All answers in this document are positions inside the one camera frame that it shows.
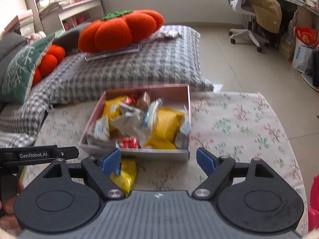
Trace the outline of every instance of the chair base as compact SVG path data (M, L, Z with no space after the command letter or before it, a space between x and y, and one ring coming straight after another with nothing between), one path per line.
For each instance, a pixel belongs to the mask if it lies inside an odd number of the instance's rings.
M261 52L262 48L261 45L259 43L258 40L263 41L265 43L265 46L269 45L269 41L263 37L261 37L260 35L253 33L251 30L249 29L236 29L236 28L231 28L229 31L229 35L230 35L230 41L232 44L235 44L236 40L235 38L239 37L249 37L257 46L257 51Z

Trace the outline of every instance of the pink book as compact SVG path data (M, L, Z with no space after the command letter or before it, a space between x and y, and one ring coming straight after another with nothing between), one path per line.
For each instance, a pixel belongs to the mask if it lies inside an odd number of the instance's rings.
M4 28L4 32L8 32L17 22L25 19L26 17L32 16L32 15L33 15L33 12L31 9L17 14L12 19L12 21L7 25L7 27Z

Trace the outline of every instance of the tan coat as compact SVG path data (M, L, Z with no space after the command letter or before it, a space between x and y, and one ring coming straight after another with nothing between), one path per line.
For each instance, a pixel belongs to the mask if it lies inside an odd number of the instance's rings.
M280 4L276 0L246 0L255 11L256 20L266 30L278 33L282 19Z

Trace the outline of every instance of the white paper bag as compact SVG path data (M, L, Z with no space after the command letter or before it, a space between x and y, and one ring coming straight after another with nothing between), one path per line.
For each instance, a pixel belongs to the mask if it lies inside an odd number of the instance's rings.
M295 54L292 60L292 66L299 72L304 73L308 67L308 61L313 48L305 45L301 40L296 38Z

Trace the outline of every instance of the bookshelf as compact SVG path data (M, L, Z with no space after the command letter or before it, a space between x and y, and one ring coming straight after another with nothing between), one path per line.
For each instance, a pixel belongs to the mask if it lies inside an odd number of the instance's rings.
M102 0L84 0L56 8L45 15L39 15L36 0L25 1L27 8L33 11L35 31L43 30L47 35L60 29L67 30L77 26L79 18L89 20L102 18L105 15ZM38 6L54 1L56 0L40 0Z

